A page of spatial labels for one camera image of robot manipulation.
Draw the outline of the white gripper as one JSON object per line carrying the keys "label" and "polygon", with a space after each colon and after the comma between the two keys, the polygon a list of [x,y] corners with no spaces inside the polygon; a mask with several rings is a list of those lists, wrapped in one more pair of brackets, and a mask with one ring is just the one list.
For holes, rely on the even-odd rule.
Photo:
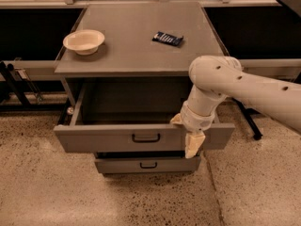
{"label": "white gripper", "polygon": [[214,114],[210,116],[200,116],[193,112],[187,102],[184,102],[181,112],[176,114],[170,122],[176,125],[182,125],[189,133],[185,135],[185,158],[190,159],[194,157],[201,145],[203,144],[206,136],[203,132],[208,130],[214,121]]}

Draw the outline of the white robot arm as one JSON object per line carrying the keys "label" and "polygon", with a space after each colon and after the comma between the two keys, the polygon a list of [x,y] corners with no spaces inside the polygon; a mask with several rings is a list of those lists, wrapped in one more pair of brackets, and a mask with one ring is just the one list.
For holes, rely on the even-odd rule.
{"label": "white robot arm", "polygon": [[188,75],[193,87],[180,113],[171,119],[186,129],[187,159],[197,154],[215,110],[227,97],[301,133],[300,84],[244,73],[232,56],[200,56],[192,61]]}

